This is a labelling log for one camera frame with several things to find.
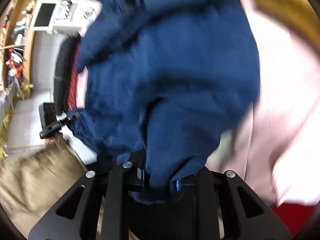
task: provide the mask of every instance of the white appliance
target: white appliance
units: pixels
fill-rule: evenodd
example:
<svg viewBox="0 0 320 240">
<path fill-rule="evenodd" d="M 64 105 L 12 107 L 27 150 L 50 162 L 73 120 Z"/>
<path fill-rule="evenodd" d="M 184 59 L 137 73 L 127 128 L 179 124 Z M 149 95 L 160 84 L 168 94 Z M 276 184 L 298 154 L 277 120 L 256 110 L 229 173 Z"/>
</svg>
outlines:
<svg viewBox="0 0 320 240">
<path fill-rule="evenodd" d="M 101 8 L 95 0 L 40 0 L 30 30 L 76 36 L 100 14 Z"/>
</svg>

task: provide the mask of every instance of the black clamp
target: black clamp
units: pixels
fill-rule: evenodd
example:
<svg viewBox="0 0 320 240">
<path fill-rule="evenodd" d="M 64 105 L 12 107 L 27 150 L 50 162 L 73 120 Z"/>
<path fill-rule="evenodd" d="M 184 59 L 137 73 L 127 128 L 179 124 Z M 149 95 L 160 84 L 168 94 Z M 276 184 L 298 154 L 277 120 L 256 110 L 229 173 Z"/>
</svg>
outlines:
<svg viewBox="0 0 320 240">
<path fill-rule="evenodd" d="M 225 239 L 289 240 L 289 230 L 238 177 L 203 168 L 180 180 L 177 203 L 142 205 L 129 192 L 143 190 L 139 178 L 145 152 L 133 152 L 112 171 L 88 171 L 42 217 L 29 240 L 95 239 L 102 197 L 101 240 L 127 240 L 128 228 L 141 240 L 220 240 L 218 213 Z"/>
<path fill-rule="evenodd" d="M 39 114 L 42 126 L 42 131 L 40 132 L 41 139 L 53 137 L 55 133 L 62 129 L 63 126 L 80 117 L 79 112 L 74 112 L 72 114 L 68 114 L 67 117 L 61 120 L 57 120 L 54 103 L 43 103 L 40 105 Z"/>
</svg>

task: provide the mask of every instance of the white wall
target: white wall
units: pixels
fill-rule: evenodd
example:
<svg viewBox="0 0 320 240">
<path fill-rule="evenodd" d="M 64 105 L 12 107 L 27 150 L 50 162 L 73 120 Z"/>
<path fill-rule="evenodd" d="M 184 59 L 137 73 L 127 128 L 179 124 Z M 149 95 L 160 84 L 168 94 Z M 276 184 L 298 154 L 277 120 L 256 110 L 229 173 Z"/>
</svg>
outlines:
<svg viewBox="0 0 320 240">
<path fill-rule="evenodd" d="M 34 90 L 53 90 L 56 60 L 66 36 L 36 32 L 32 52 L 32 84 Z"/>
</svg>

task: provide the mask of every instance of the silver screw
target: silver screw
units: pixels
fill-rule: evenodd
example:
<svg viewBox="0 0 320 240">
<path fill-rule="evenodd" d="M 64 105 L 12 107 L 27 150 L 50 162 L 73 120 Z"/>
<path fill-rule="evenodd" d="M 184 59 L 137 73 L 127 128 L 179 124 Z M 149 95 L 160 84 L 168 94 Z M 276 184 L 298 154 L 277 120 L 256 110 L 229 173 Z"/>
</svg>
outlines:
<svg viewBox="0 0 320 240">
<path fill-rule="evenodd" d="M 226 173 L 227 177 L 229 178 L 234 178 L 236 176 L 235 172 L 234 171 L 227 171 Z"/>
<path fill-rule="evenodd" d="M 87 171 L 87 173 L 85 174 L 85 176 L 87 178 L 93 178 L 96 175 L 96 173 L 94 171 Z"/>
<path fill-rule="evenodd" d="M 132 162 L 124 162 L 124 163 L 122 163 L 122 166 L 124 167 L 124 168 L 131 168 L 132 167 Z"/>
</svg>

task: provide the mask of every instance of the screen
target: screen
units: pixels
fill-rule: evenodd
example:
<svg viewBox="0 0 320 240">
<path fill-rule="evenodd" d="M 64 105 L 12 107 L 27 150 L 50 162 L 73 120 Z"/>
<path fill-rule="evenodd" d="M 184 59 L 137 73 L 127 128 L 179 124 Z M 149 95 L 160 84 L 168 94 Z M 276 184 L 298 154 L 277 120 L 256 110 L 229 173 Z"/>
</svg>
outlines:
<svg viewBox="0 0 320 240">
<path fill-rule="evenodd" d="M 55 3 L 43 3 L 39 10 L 34 27 L 47 27 L 49 26 L 51 15 L 53 13 Z"/>
</svg>

